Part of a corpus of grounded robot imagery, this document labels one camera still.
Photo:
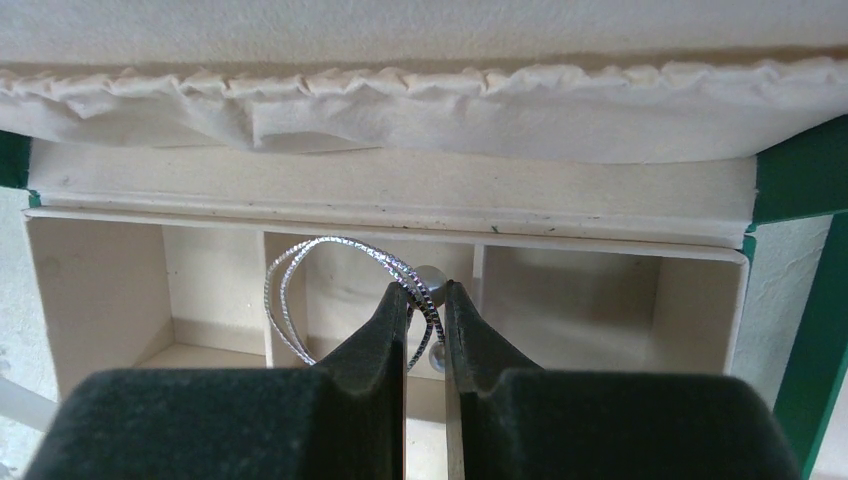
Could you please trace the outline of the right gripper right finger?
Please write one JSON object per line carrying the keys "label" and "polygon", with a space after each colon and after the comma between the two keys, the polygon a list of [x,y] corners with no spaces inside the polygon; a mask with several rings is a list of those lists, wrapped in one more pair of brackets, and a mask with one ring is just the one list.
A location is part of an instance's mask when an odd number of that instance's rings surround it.
{"label": "right gripper right finger", "polygon": [[445,302],[452,479],[797,479],[773,414],[722,375],[545,369],[479,314]]}

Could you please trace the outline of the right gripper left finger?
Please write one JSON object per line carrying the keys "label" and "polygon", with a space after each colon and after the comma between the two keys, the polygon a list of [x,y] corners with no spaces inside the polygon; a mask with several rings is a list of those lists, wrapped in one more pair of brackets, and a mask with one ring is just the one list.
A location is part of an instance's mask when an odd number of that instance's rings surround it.
{"label": "right gripper left finger", "polygon": [[120,369],[63,402],[31,479],[401,479],[407,295],[304,368]]}

